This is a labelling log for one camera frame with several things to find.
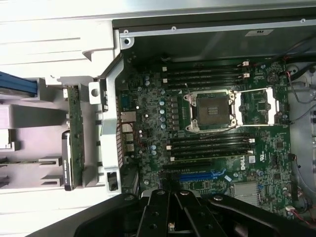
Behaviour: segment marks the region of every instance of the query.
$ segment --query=black pcie slot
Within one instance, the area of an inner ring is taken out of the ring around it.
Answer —
[[[162,169],[185,169],[185,168],[193,168],[193,167],[206,167],[211,166],[213,163],[208,162],[187,162],[187,163],[177,163],[177,164],[165,164],[162,166]]]

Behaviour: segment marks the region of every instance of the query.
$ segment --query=screw hole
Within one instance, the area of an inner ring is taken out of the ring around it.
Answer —
[[[207,228],[208,230],[210,230],[210,229],[212,229],[213,227],[212,227],[211,224],[206,224],[206,225],[205,225],[205,228]]]
[[[100,94],[100,92],[99,92],[98,89],[93,89],[93,90],[91,91],[91,95],[94,96],[94,97],[99,96],[99,94]]]
[[[125,39],[125,40],[124,40],[124,43],[125,43],[126,45],[128,45],[128,44],[130,43],[130,40],[129,40],[129,39]]]
[[[149,228],[152,229],[152,230],[157,229],[157,225],[156,225],[156,224],[151,224],[151,225],[149,226]]]

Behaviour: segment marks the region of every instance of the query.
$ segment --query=red wire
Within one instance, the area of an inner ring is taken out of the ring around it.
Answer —
[[[291,73],[289,71],[286,71],[287,77],[289,80],[291,80]]]
[[[298,219],[300,219],[301,221],[304,221],[306,224],[310,225],[310,223],[306,220],[304,220],[298,213],[296,213],[296,211],[291,211]]]

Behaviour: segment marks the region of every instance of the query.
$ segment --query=gray metal panel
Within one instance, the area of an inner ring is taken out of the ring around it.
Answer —
[[[62,19],[62,18],[132,18],[144,16],[164,16],[229,11],[263,10],[315,6],[314,0],[117,0],[79,1],[76,7],[70,2],[57,0],[40,1],[28,11],[16,11],[29,6],[28,1],[8,1],[3,3],[0,22]]]
[[[246,37],[249,31],[135,37],[133,47],[124,52],[134,52],[136,62],[148,62],[149,59],[160,58],[163,53],[170,55],[174,62],[267,56],[282,53],[310,36],[315,26],[275,28],[266,36]]]

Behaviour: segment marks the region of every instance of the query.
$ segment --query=wire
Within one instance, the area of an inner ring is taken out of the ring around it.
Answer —
[[[301,70],[299,70],[297,73],[292,75],[292,81],[300,78],[305,72],[307,72],[309,69],[311,69],[312,67],[316,66],[316,62],[311,63],[305,67],[303,67]]]
[[[290,72],[286,71],[285,73],[287,74],[287,77],[288,77],[288,81],[289,81],[289,83],[290,83],[291,90],[292,90],[292,92],[293,92],[293,94],[294,94],[294,96],[295,96],[295,99],[296,99],[296,101],[297,101],[298,103],[301,103],[301,104],[305,104],[305,105],[306,105],[306,104],[309,104],[309,103],[311,103],[311,102],[313,102],[313,101],[315,100],[316,95],[314,95],[313,98],[312,98],[311,100],[309,100],[309,101],[300,101],[300,99],[298,98],[298,96],[297,96],[297,94],[296,94],[296,91],[295,91],[295,89],[294,89],[294,87],[293,87],[293,83],[292,83],[292,79],[291,79],[291,74],[290,74]]]
[[[266,63],[275,62],[275,61],[277,61],[279,58],[286,56],[286,55],[287,55],[288,53],[290,53],[292,50],[294,50],[294,49],[296,49],[296,48],[298,48],[298,47],[300,47],[300,46],[302,46],[302,45],[308,43],[309,41],[311,41],[311,40],[312,40],[313,38],[315,38],[315,37],[316,37],[316,34],[313,34],[313,35],[311,35],[311,36],[309,36],[309,37],[307,37],[307,38],[305,38],[305,39],[299,41],[298,43],[296,43],[295,45],[293,45],[292,47],[290,47],[290,48],[289,48],[287,51],[285,51],[284,53],[278,54],[278,55],[276,55],[276,56],[274,56],[274,57],[272,57],[272,58],[270,58],[270,59],[268,59],[268,60],[266,60],[266,61],[264,61],[264,62],[256,63],[254,66],[257,67],[257,66],[261,66],[261,65],[266,64]]]
[[[230,127],[230,128],[228,128],[228,129],[226,129],[226,130],[224,130],[224,131],[215,132],[215,133],[213,133],[213,134],[211,134],[211,135],[209,135],[209,136],[205,136],[205,137],[200,137],[200,139],[207,139],[207,138],[209,138],[209,137],[214,137],[214,136],[220,135],[220,134],[222,134],[222,133],[228,132],[228,131],[230,131],[230,130],[233,130],[233,129],[235,129],[236,127],[237,127],[237,126]]]
[[[304,118],[306,115],[309,114],[309,112],[316,107],[316,104],[314,104],[313,106],[311,106],[305,113],[303,113],[301,116],[299,116],[298,118],[294,119],[294,120],[291,120],[291,122],[296,122],[302,118]]]
[[[295,158],[294,162],[295,162],[295,167],[296,167],[296,169],[297,169],[296,171],[297,171],[297,174],[298,174],[298,176],[299,176],[299,178],[300,178],[301,183],[302,183],[312,194],[316,195],[316,192],[315,192],[314,190],[312,190],[312,189],[305,183],[305,181],[304,181],[304,179],[303,179],[303,177],[302,177],[302,174],[301,174],[301,172],[300,172],[300,169],[299,169],[299,167],[298,167],[297,157]]]
[[[306,224],[311,225],[308,221],[304,220],[296,211],[291,211],[298,219],[304,221]]]

